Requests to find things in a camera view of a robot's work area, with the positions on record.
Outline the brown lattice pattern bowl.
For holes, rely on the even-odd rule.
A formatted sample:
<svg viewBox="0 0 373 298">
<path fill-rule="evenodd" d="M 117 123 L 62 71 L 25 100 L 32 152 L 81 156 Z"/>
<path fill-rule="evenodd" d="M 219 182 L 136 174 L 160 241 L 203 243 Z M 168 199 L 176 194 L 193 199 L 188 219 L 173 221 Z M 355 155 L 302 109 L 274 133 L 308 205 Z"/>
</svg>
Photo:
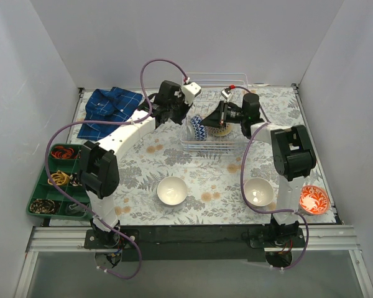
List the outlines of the brown lattice pattern bowl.
<svg viewBox="0 0 373 298">
<path fill-rule="evenodd" d="M 224 137 L 232 131 L 232 124 L 226 124 L 224 127 L 212 128 L 211 134 L 215 137 Z"/>
</svg>

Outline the blue zigzag pattern bowl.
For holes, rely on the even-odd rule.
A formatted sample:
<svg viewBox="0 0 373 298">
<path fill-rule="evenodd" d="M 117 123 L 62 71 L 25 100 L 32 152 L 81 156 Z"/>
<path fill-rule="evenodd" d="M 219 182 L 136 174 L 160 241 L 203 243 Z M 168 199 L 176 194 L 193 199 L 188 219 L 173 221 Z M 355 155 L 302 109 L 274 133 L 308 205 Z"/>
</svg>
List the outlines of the blue zigzag pattern bowl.
<svg viewBox="0 0 373 298">
<path fill-rule="evenodd" d="M 206 141 L 208 137 L 208 133 L 206 127 L 202 124 L 202 117 L 199 115 L 195 115 L 191 118 L 191 125 L 193 127 L 193 134 L 197 141 Z"/>
</svg>

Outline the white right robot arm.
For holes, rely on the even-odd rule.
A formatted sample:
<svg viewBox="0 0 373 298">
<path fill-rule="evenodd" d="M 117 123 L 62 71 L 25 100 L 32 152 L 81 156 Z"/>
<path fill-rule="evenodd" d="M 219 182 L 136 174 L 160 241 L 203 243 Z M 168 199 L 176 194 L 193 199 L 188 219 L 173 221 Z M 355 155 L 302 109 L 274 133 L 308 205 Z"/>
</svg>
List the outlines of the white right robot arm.
<svg viewBox="0 0 373 298">
<path fill-rule="evenodd" d="M 286 245 L 292 233 L 285 225 L 298 221 L 300 193 L 305 178 L 316 166 L 316 155 L 307 128 L 304 125 L 284 126 L 269 122 L 257 94 L 246 93 L 241 107 L 229 100 L 230 88 L 224 89 L 221 95 L 224 99 L 201 124 L 214 128 L 224 127 L 226 123 L 239 124 L 243 136 L 250 143 L 259 141 L 272 147 L 274 167 L 279 175 L 279 209 L 272 212 L 278 226 L 269 230 L 269 239 L 275 246 Z"/>
</svg>

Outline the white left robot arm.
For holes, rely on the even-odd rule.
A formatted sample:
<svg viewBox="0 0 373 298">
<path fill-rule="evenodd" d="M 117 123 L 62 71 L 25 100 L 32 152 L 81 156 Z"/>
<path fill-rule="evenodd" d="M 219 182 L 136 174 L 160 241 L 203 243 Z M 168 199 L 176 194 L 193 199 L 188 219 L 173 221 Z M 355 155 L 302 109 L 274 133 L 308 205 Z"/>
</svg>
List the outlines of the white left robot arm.
<svg viewBox="0 0 373 298">
<path fill-rule="evenodd" d="M 83 144 L 78 177 L 90 199 L 93 225 L 100 230 L 98 240 L 104 247 L 114 248 L 120 240 L 119 232 L 114 229 L 119 219 L 113 197 L 119 186 L 118 161 L 160 124 L 168 120 L 181 124 L 200 92 L 201 87 L 195 82 L 179 86 L 164 81 L 154 97 L 151 114 L 150 101 L 143 102 L 131 115 L 129 125 L 120 126 L 96 143 Z"/>
</svg>

